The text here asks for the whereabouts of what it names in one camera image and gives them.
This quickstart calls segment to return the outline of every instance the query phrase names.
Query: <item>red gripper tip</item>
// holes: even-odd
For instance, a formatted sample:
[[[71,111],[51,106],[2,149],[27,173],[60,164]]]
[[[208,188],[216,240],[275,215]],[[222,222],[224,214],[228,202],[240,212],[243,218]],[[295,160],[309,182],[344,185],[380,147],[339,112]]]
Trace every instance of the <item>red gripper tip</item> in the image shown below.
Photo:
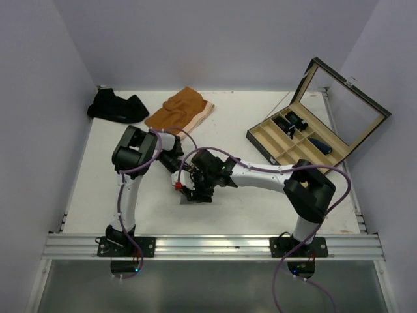
[[[182,183],[180,183],[179,181],[175,182],[175,190],[181,190],[182,189]]]

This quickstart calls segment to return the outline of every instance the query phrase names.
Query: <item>blue object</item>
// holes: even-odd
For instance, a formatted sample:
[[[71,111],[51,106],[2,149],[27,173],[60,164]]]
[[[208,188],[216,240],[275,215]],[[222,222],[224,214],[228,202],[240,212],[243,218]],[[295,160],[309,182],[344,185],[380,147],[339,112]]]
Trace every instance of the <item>blue object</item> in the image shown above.
[[[328,155],[333,151],[331,147],[326,145],[325,143],[321,142],[320,140],[317,140],[315,138],[308,138],[308,140],[316,147],[320,152],[324,155]]]

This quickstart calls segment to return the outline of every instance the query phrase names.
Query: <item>black tool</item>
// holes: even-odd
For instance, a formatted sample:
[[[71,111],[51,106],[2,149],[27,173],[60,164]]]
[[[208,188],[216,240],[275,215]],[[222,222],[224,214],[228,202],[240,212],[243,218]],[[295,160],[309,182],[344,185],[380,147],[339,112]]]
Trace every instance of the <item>black tool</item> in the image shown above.
[[[294,113],[293,111],[288,112],[288,113],[285,115],[285,118],[286,118],[287,120],[289,120],[290,122],[292,122],[292,124],[294,124],[294,125],[295,125],[295,127],[296,127],[298,130],[301,130],[301,131],[306,130],[306,128],[307,128],[307,126],[308,126],[308,123],[307,123],[305,120],[303,120],[301,117],[299,117],[299,116],[298,116],[296,113]]]
[[[273,119],[274,123],[276,123],[278,125],[278,127],[280,127],[284,133],[286,133],[291,139],[294,136],[294,132],[295,132],[295,125],[291,124],[290,122],[288,122],[286,119],[284,119],[283,117],[276,117],[275,119]]]
[[[137,95],[125,100],[115,95],[112,88],[100,89],[87,110],[91,118],[98,117],[118,123],[138,123],[149,116],[149,112]]]
[[[315,138],[308,138],[308,139],[324,155],[328,155],[329,153],[333,151],[331,147],[329,147],[327,144],[321,142],[318,139],[315,139]]]

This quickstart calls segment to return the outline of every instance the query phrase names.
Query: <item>white wall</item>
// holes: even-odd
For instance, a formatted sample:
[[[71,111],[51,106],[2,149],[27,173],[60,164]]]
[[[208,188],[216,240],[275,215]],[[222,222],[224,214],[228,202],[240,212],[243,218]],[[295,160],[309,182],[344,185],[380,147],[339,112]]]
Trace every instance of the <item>white wall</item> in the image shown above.
[[[415,1],[380,0],[341,70],[392,112],[349,165],[368,229],[381,237],[402,312],[417,307],[416,13]]]
[[[54,0],[96,85],[296,89],[340,69],[377,0]]]
[[[95,87],[49,0],[0,10],[0,303],[24,312],[89,131]]]

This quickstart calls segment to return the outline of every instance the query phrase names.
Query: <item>mounting plate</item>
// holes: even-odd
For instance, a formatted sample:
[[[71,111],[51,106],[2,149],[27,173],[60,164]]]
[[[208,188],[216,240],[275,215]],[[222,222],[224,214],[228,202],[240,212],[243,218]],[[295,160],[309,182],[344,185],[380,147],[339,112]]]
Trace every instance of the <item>mounting plate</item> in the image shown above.
[[[292,237],[271,237],[269,239],[269,248],[273,258],[282,258],[288,251],[295,247],[296,242]],[[327,258],[328,250],[326,239],[324,237],[315,237],[310,245],[305,245],[292,253],[292,257],[308,258],[315,252],[316,258]]]
[[[155,255],[155,237],[134,237],[134,241],[141,247],[144,258],[153,258]],[[108,241],[105,236],[96,238],[98,243],[97,256],[103,258],[117,258],[133,256],[133,245],[123,247]]]

